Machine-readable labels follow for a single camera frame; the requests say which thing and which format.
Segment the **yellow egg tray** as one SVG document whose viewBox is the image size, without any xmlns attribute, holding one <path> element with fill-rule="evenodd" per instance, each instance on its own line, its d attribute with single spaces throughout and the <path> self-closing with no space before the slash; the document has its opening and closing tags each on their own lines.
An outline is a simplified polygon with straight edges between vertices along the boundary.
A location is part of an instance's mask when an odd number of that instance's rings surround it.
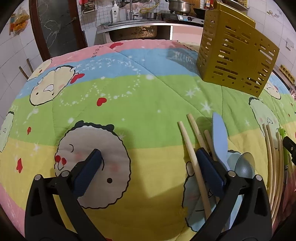
<svg viewBox="0 0 296 241">
<path fill-rule="evenodd" d="M 284 65 L 281 64 L 279 67 L 279 70 L 289 80 L 291 84 L 295 84 L 294 76 L 290 73 L 290 71 Z"/>
</svg>

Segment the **gas stove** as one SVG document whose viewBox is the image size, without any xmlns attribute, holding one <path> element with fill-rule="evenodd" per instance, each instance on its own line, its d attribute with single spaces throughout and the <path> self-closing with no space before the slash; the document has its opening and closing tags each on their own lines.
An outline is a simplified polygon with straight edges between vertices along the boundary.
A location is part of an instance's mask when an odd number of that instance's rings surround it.
<svg viewBox="0 0 296 241">
<path fill-rule="evenodd" d="M 196 18 L 194 16 L 178 15 L 172 13 L 161 13 L 161 18 L 166 22 L 175 22 L 188 25 L 203 25 L 204 20 Z"/>
</svg>

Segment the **black wok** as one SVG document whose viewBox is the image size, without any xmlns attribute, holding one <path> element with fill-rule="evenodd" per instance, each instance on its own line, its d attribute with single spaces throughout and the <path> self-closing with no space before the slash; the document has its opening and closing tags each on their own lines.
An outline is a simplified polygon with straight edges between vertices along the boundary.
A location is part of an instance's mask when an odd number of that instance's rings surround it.
<svg viewBox="0 0 296 241">
<path fill-rule="evenodd" d="M 205 9 L 200 9 L 200 8 L 193 8 L 194 13 L 196 14 L 197 18 L 199 19 L 204 19 L 205 18 Z"/>
</svg>

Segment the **white wall socket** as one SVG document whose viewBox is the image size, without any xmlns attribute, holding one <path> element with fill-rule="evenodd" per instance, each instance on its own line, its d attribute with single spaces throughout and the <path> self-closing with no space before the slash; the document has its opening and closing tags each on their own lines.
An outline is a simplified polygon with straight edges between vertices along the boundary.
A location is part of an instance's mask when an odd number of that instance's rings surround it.
<svg viewBox="0 0 296 241">
<path fill-rule="evenodd" d="M 286 45 L 285 47 L 291 51 L 294 48 L 294 43 L 292 40 L 290 40 L 289 38 L 286 39 Z"/>
</svg>

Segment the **steel pot with lid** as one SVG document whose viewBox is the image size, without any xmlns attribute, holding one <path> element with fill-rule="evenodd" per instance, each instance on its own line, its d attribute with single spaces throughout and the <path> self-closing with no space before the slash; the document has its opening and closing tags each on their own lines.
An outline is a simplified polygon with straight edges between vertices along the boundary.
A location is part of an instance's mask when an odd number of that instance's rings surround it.
<svg viewBox="0 0 296 241">
<path fill-rule="evenodd" d="M 191 6 L 194 6 L 182 0 L 166 0 L 166 2 L 169 3 L 169 11 L 176 14 L 189 14 Z"/>
</svg>

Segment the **yellow slotted utensil holder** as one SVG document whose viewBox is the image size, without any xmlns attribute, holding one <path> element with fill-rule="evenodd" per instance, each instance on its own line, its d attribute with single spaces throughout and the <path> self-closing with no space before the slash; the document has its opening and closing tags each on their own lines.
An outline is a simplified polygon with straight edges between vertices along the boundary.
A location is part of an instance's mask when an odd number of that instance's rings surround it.
<svg viewBox="0 0 296 241">
<path fill-rule="evenodd" d="M 203 81 L 260 96 L 280 49 L 255 25 L 240 11 L 214 1 L 205 13 L 197 58 Z"/>
</svg>

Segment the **white soap bottle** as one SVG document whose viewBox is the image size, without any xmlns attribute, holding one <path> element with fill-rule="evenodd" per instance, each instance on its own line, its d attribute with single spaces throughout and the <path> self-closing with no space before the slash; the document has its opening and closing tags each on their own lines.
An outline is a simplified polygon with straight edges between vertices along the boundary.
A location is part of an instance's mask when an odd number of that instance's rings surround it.
<svg viewBox="0 0 296 241">
<path fill-rule="evenodd" d="M 119 6 L 116 1 L 113 1 L 113 6 L 111 8 L 112 22 L 117 23 L 120 21 Z"/>
</svg>

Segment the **dark brown glass door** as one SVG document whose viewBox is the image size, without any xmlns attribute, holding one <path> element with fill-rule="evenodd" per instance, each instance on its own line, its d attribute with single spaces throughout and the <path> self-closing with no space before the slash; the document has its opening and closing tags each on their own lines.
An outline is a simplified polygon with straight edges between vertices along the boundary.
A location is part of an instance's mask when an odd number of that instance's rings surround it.
<svg viewBox="0 0 296 241">
<path fill-rule="evenodd" d="M 77 1 L 29 0 L 29 12 L 43 61 L 87 47 Z"/>
</svg>

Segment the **grey metal spoon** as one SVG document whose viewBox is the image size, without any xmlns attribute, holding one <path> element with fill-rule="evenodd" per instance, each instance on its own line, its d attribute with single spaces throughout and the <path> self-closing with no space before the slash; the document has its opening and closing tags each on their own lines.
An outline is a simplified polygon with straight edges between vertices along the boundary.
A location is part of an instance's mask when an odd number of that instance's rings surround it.
<svg viewBox="0 0 296 241">
<path fill-rule="evenodd" d="M 235 172 L 239 177 L 253 178 L 255 175 L 255 161 L 250 152 L 243 153 L 235 165 Z"/>
</svg>

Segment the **orange hanging plastic bag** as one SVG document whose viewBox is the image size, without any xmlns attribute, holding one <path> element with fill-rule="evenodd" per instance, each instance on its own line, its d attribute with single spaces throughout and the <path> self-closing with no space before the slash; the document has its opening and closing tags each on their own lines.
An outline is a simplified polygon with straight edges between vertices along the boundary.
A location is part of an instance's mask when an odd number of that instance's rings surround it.
<svg viewBox="0 0 296 241">
<path fill-rule="evenodd" d="M 21 6 L 18 7 L 16 13 L 13 13 L 10 18 L 9 35 L 12 33 L 18 35 L 22 32 L 27 27 L 29 19 L 27 11 Z"/>
</svg>

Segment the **light blue silicone spatula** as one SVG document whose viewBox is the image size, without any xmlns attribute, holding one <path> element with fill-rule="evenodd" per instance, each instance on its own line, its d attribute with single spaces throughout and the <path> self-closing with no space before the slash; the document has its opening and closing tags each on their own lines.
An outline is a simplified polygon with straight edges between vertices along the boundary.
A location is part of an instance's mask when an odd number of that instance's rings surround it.
<svg viewBox="0 0 296 241">
<path fill-rule="evenodd" d="M 235 171 L 240 152 L 228 149 L 228 134 L 224 121 L 216 112 L 212 114 L 212 141 L 218 161 L 227 171 Z"/>
</svg>

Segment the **steel sink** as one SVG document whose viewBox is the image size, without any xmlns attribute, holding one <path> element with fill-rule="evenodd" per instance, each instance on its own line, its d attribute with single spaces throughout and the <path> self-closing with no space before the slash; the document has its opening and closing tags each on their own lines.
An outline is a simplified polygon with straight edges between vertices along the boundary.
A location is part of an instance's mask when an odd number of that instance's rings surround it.
<svg viewBox="0 0 296 241">
<path fill-rule="evenodd" d="M 156 39 L 170 40 L 172 27 L 169 23 L 158 20 L 133 20 L 108 23 L 97 27 L 97 44 L 123 40 Z"/>
</svg>

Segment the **green handled metal fork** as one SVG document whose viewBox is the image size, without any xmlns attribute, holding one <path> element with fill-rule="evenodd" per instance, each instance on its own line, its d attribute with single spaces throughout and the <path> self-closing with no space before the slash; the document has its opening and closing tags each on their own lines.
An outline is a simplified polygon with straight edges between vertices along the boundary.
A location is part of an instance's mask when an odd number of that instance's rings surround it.
<svg viewBox="0 0 296 241">
<path fill-rule="evenodd" d="M 286 146 L 289 146 L 292 143 L 292 139 L 287 136 L 287 132 L 284 128 L 279 127 L 278 131 L 281 136 L 281 140 L 283 141 L 281 144 L 280 154 L 281 167 L 283 169 L 284 178 L 288 179 L 290 177 L 291 157 L 289 152 L 290 149 L 287 149 Z"/>
</svg>

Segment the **colourful cartoon quilt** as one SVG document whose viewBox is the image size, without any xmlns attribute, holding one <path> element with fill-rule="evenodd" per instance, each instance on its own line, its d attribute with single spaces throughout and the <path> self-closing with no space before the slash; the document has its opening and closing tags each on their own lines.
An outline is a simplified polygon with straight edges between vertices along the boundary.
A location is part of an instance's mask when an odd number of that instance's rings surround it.
<svg viewBox="0 0 296 241">
<path fill-rule="evenodd" d="M 295 101 L 271 76 L 260 94 L 204 81 L 202 56 L 167 40 L 89 47 L 42 63 L 1 109 L 1 207 L 21 237 L 35 175 L 70 171 L 93 149 L 101 169 L 78 201 L 107 240 L 190 240 L 205 222 L 199 186 L 180 132 L 195 149 L 219 114 L 228 153 L 250 152 L 267 187 L 264 129 L 295 139 Z"/>
</svg>

